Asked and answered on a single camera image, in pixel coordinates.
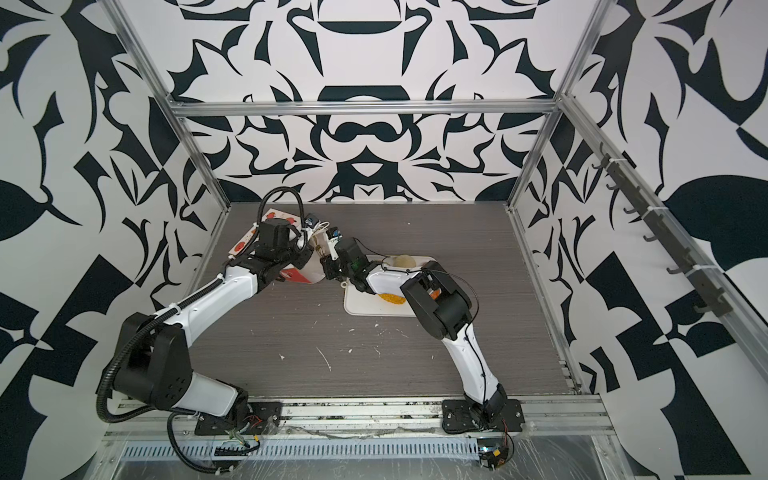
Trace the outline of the red white paper bag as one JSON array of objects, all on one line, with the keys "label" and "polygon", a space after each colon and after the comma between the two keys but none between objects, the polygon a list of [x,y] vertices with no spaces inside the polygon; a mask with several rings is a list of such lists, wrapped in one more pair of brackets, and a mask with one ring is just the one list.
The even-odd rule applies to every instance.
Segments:
[{"label": "red white paper bag", "polygon": [[261,285],[273,280],[318,283],[325,278],[321,259],[330,255],[329,227],[313,214],[300,218],[269,209],[230,249],[224,269],[245,268],[259,276]]}]

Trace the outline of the white steamed bun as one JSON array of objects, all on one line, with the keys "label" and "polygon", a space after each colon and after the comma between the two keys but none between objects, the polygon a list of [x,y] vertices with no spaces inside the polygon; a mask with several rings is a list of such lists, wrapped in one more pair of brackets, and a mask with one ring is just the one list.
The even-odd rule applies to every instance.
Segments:
[{"label": "white steamed bun", "polygon": [[396,268],[412,269],[418,266],[416,260],[410,255],[397,255],[392,258],[391,264]]}]

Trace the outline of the yellow oval fake bread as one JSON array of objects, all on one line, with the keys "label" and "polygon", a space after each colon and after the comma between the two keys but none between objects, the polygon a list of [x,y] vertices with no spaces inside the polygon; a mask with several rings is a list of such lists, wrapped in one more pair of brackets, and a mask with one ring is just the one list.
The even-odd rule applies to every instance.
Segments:
[{"label": "yellow oval fake bread", "polygon": [[404,297],[399,295],[378,294],[378,297],[381,298],[383,301],[392,305],[405,305],[407,303],[407,300]]}]

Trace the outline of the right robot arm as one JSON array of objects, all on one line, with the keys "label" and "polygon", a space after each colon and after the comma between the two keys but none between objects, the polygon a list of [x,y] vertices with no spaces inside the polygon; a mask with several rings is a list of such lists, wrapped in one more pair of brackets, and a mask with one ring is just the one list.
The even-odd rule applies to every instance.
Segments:
[{"label": "right robot arm", "polygon": [[475,421],[486,427],[500,416],[507,395],[477,343],[473,303],[437,261],[419,262],[410,255],[371,259],[356,239],[346,238],[321,257],[321,265],[329,280],[405,301],[423,329],[448,351]]}]

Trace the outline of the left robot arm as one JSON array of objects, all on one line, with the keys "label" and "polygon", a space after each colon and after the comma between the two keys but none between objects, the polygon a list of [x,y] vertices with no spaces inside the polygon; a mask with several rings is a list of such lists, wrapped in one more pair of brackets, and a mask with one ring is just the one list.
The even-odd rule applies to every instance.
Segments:
[{"label": "left robot arm", "polygon": [[120,423],[153,410],[198,413],[244,428],[247,392],[195,372],[189,348],[226,313],[275,281],[285,267],[305,265],[313,253],[311,235],[305,219],[265,219],[212,281],[151,315],[128,317],[96,389],[98,417]]}]

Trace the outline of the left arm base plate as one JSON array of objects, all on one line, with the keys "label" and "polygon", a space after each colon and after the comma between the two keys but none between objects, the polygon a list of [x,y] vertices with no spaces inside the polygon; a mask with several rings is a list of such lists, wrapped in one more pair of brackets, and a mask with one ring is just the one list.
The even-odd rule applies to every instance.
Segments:
[{"label": "left arm base plate", "polygon": [[241,435],[267,433],[280,425],[283,403],[279,401],[240,402],[224,417],[202,415],[196,423],[197,436],[227,435],[236,431]]}]

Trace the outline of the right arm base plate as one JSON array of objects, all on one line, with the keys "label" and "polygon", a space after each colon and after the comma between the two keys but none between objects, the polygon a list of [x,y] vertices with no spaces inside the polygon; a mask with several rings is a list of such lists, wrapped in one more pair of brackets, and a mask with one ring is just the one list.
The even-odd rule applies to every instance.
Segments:
[{"label": "right arm base plate", "polygon": [[484,431],[521,432],[525,423],[521,403],[508,399],[495,413],[488,413],[467,399],[441,402],[441,428],[451,435]]}]

